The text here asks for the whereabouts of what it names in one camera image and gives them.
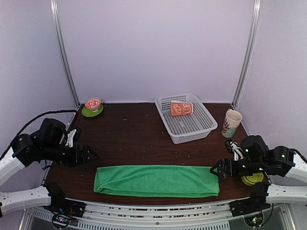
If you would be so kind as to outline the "green microfiber towel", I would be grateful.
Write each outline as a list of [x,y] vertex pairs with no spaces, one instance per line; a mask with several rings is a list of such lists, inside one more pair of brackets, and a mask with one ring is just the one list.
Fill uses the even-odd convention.
[[97,168],[94,192],[113,196],[207,198],[220,193],[209,167],[121,165]]

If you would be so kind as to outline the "white plastic mesh basket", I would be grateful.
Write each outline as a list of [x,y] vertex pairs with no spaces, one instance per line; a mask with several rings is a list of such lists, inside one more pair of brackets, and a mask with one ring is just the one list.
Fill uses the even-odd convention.
[[[172,116],[172,101],[181,102],[185,106],[191,103],[193,112],[188,115]],[[174,144],[205,138],[218,127],[214,117],[194,94],[158,97],[154,102]]]

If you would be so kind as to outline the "orange bunny pattern towel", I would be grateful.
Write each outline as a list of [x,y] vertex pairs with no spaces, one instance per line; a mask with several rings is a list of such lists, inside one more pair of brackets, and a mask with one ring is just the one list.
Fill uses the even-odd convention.
[[172,117],[190,115],[193,113],[193,104],[180,101],[171,101],[170,109]]

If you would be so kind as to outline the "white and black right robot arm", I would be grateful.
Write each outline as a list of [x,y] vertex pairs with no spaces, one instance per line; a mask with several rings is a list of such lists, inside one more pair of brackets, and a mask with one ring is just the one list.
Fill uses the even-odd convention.
[[[307,160],[296,149],[277,146],[269,149],[259,135],[248,136],[240,144],[227,140],[225,146],[232,159],[218,161],[210,172],[221,179],[252,176],[256,173],[277,175],[307,181]],[[307,187],[282,186],[269,182],[258,182],[253,186],[250,197],[240,201],[249,211],[257,211],[263,204],[306,203]]]

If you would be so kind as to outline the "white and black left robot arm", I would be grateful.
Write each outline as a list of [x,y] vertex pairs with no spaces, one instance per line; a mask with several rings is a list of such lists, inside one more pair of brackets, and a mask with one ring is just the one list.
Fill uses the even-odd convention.
[[[93,162],[99,156],[88,146],[77,144],[82,130],[75,128],[67,132],[59,120],[46,118],[36,132],[18,135],[0,160],[0,183],[34,162],[52,161],[60,166],[72,168]],[[34,189],[0,194],[0,215],[18,210],[43,207],[50,212],[68,216],[83,216],[84,204],[73,204],[57,183],[48,183]]]

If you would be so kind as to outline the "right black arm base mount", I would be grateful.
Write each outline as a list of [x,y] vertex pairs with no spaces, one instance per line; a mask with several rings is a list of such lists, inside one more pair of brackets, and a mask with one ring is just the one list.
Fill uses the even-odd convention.
[[235,200],[229,203],[233,217],[247,215],[271,207],[266,201],[269,184],[257,183],[251,190],[249,198]]

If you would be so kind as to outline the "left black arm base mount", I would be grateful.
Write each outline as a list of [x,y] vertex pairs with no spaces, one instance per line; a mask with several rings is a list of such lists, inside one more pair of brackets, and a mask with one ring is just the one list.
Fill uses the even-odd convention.
[[43,187],[47,189],[47,195],[51,198],[50,204],[44,206],[44,209],[69,217],[83,217],[86,208],[84,202],[67,199],[57,183],[49,183]]

